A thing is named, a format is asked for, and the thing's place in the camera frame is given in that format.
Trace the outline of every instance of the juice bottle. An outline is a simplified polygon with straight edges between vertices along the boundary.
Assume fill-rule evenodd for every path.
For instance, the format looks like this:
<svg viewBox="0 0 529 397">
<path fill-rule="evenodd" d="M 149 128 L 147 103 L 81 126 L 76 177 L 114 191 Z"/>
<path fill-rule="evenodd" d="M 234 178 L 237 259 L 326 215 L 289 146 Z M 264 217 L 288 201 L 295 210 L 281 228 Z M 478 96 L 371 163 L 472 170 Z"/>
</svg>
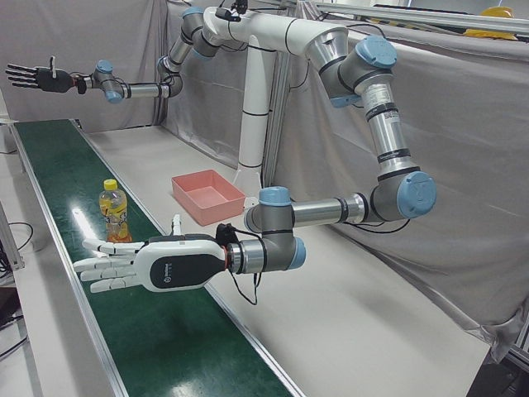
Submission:
<svg viewBox="0 0 529 397">
<path fill-rule="evenodd" d="M 99 207 L 107 224 L 108 242 L 132 242 L 126 224 L 126 195 L 117 188 L 115 179 L 103 182 L 104 191 L 99 194 Z"/>
</svg>

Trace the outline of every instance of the gray fabric backdrop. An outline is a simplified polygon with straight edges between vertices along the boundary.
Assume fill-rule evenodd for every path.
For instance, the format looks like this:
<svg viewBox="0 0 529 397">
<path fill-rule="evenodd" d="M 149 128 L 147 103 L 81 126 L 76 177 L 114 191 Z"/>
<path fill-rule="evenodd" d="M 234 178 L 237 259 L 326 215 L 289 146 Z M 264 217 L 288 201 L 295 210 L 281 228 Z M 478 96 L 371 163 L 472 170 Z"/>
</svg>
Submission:
<svg viewBox="0 0 529 397">
<path fill-rule="evenodd" d="M 172 40 L 181 11 L 170 9 Z M 430 214 L 399 233 L 338 231 L 491 344 L 499 359 L 527 316 L 529 46 L 384 30 L 398 50 L 393 91 L 403 132 L 415 161 L 434 176 L 439 197 Z M 294 61 L 292 87 L 306 70 L 306 61 Z M 169 101 L 167 128 L 235 166 L 244 74 L 243 52 L 219 51 L 207 64 L 190 60 L 183 92 Z M 363 111 L 334 109 L 310 70 L 288 96 L 274 182 L 298 201 L 324 199 L 369 194 L 378 171 Z"/>
<path fill-rule="evenodd" d="M 165 51 L 166 9 L 164 0 L 2 0 L 0 69 L 7 63 L 47 66 L 56 55 L 57 68 L 69 72 L 92 73 L 107 59 L 125 81 L 153 81 Z M 80 118 L 89 132 L 150 124 L 155 114 L 150 98 L 110 105 L 100 90 L 44 93 L 13 88 L 5 75 L 0 89 L 11 118 Z"/>
<path fill-rule="evenodd" d="M 166 25 L 162 0 L 3 0 L 0 63 L 46 65 L 55 54 L 61 69 L 91 72 L 106 58 L 118 77 L 152 81 L 155 62 L 179 34 L 186 8 L 169 7 Z M 499 358 L 527 316 L 529 47 L 384 30 L 398 51 L 393 91 L 403 132 L 416 162 L 434 176 L 438 202 L 432 213 L 393 235 L 338 230 L 490 343 Z M 164 124 L 235 166 L 245 52 L 228 51 L 209 63 L 186 62 L 183 92 L 169 101 Z M 305 61 L 295 60 L 291 86 L 303 81 L 306 68 Z M 86 130 L 101 131 L 149 124 L 156 113 L 152 99 L 111 106 L 99 91 L 83 97 L 42 93 L 12 88 L 7 79 L 0 79 L 0 87 L 10 115 L 20 120 L 79 117 Z M 324 199 L 368 194 L 377 173 L 362 110 L 332 108 L 311 70 L 288 96 L 274 182 L 288 186 L 298 201 Z"/>
</svg>

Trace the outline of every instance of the metal bar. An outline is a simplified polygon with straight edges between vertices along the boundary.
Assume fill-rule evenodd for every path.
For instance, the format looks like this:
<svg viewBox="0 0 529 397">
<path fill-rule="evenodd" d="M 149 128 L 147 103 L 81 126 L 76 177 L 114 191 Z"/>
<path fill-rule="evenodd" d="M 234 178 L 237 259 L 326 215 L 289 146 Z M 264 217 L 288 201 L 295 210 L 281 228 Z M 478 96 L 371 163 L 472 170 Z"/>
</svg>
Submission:
<svg viewBox="0 0 529 397">
<path fill-rule="evenodd" d="M 292 15 L 293 9 L 288 8 L 286 16 L 291 17 Z M 274 182 L 290 85 L 290 61 L 290 54 L 279 52 L 278 59 L 276 60 L 277 69 L 275 71 L 272 92 L 272 112 L 269 116 L 266 144 L 264 146 L 263 169 L 261 171 L 264 188 L 271 186 Z"/>
<path fill-rule="evenodd" d="M 147 218 L 152 222 L 155 228 L 160 232 L 161 235 L 169 235 L 170 231 L 164 230 L 162 226 L 158 223 L 155 217 L 149 212 L 149 210 L 143 205 L 140 199 L 132 192 L 132 190 L 127 186 L 125 181 L 121 179 L 119 174 L 115 172 L 112 167 L 107 163 L 107 161 L 102 157 L 102 155 L 96 150 L 96 147 L 88 139 L 86 134 L 78 129 L 77 125 L 75 128 L 79 131 L 79 134 L 83 139 L 88 143 L 92 148 L 94 153 L 99 157 L 99 160 L 115 175 L 119 185 L 129 194 L 129 196 L 136 202 L 138 208 L 143 211 Z M 248 328 L 242 323 L 242 321 L 233 313 L 233 311 L 228 307 L 224 299 L 217 292 L 217 290 L 210 284 L 207 283 L 204 288 L 212 296 L 212 298 L 217 302 L 221 309 L 226 313 L 230 320 L 235 324 L 235 326 L 241 331 L 242 335 L 248 341 L 248 343 L 255 349 L 257 354 L 263 359 L 263 361 L 269 366 L 270 370 L 279 378 L 281 383 L 285 388 L 292 394 L 293 397 L 306 397 L 305 394 L 299 389 L 299 387 L 294 383 L 294 381 L 287 375 L 284 369 L 279 365 L 279 363 L 272 357 L 272 355 L 266 350 L 266 347 L 257 339 Z"/>
<path fill-rule="evenodd" d="M 506 358 L 513 364 L 520 367 L 525 372 L 529 373 L 529 353 L 523 351 L 518 346 L 511 347 L 511 350 L 507 354 Z"/>
<path fill-rule="evenodd" d="M 0 246 L 3 247 L 7 255 L 7 261 L 13 271 L 24 268 L 24 261 L 17 250 L 17 244 L 9 228 L 9 222 L 6 213 L 3 211 L 2 202 L 0 202 Z"/>
<path fill-rule="evenodd" d="M 92 339 L 93 345 L 96 349 L 96 353 L 98 354 L 98 357 L 101 360 L 103 370 L 108 375 L 108 381 L 110 383 L 110 386 L 112 387 L 115 396 L 128 397 L 129 394 L 126 391 L 125 385 L 123 384 L 123 380 L 117 370 L 116 363 L 114 362 L 112 354 L 110 353 L 108 345 L 102 335 L 101 328 L 98 325 L 98 321 L 96 320 L 93 311 L 90 308 L 90 304 L 88 303 L 88 299 L 84 294 L 81 282 L 79 281 L 79 278 L 74 272 L 72 261 L 70 260 L 68 251 L 66 250 L 63 240 L 60 237 L 59 229 L 57 228 L 57 225 L 55 224 L 55 221 L 51 216 L 50 207 L 48 206 L 48 203 L 45 200 L 44 193 L 42 192 L 41 187 L 39 186 L 39 183 L 35 176 L 35 171 L 33 170 L 33 166 L 31 165 L 29 157 L 26 153 L 26 149 L 22 144 L 21 138 L 18 135 L 17 127 L 15 125 L 11 125 L 10 129 L 13 138 L 15 139 L 15 142 L 17 144 L 21 162 L 27 172 L 27 175 L 31 182 L 31 186 L 35 190 L 36 198 L 39 202 L 39 205 L 41 206 L 44 218 L 46 220 L 48 228 L 50 229 L 51 236 L 53 238 L 55 246 L 57 247 L 57 251 L 59 252 L 59 256 L 63 264 L 64 270 L 66 271 L 66 275 L 68 276 L 70 285 L 72 286 L 72 290 L 74 292 L 75 298 L 81 311 L 81 316 L 83 317 L 83 320 L 87 325 L 88 334 L 90 335 L 90 338 Z"/>
<path fill-rule="evenodd" d="M 277 0 L 259 0 L 266 4 L 278 6 Z M 286 0 L 290 7 L 294 7 L 294 0 Z M 443 25 L 450 27 L 463 27 L 485 31 L 505 31 L 513 34 L 529 34 L 529 20 L 501 17 L 482 17 L 478 15 L 451 14 L 448 12 L 430 12 L 416 10 L 398 10 L 382 7 L 360 7 L 345 4 L 329 4 L 316 2 L 316 6 L 324 12 L 339 12 L 354 14 L 362 17 L 372 17 L 397 22 L 416 22 L 428 25 Z"/>
</svg>

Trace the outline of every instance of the conveyor belt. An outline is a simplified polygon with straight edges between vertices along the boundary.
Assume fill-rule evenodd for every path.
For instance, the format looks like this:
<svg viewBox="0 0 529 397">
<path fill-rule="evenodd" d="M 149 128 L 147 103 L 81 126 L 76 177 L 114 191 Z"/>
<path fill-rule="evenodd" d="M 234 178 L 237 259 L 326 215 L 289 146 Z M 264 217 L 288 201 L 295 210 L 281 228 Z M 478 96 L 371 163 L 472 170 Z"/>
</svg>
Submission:
<svg viewBox="0 0 529 397">
<path fill-rule="evenodd" d="M 104 238 L 98 195 L 112 172 L 71 121 L 20 122 L 15 129 L 69 258 L 92 256 L 81 246 L 87 225 L 72 210 Z M 128 208 L 134 241 L 159 235 L 134 200 Z M 205 289 L 83 289 L 130 396 L 291 395 Z"/>
</svg>

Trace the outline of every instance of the metal rail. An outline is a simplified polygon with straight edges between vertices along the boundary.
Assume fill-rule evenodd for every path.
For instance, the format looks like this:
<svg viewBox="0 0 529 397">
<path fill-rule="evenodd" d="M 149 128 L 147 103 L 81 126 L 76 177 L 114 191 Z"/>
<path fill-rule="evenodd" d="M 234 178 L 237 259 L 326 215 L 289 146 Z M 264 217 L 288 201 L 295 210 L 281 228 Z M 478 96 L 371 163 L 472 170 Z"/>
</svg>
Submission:
<svg viewBox="0 0 529 397">
<path fill-rule="evenodd" d="M 295 7 L 295 0 L 259 0 L 274 6 L 286 5 Z M 362 17 L 371 17 L 396 22 L 416 22 L 427 25 L 442 25 L 449 27 L 462 27 L 480 29 L 485 31 L 505 31 L 513 34 L 529 34 L 529 20 L 501 17 L 482 17 L 478 15 L 452 14 L 448 12 L 431 12 L 416 10 L 399 10 L 383 7 L 361 7 L 345 4 L 330 4 L 315 2 L 316 6 L 324 12 L 338 12 L 353 14 Z"/>
</svg>

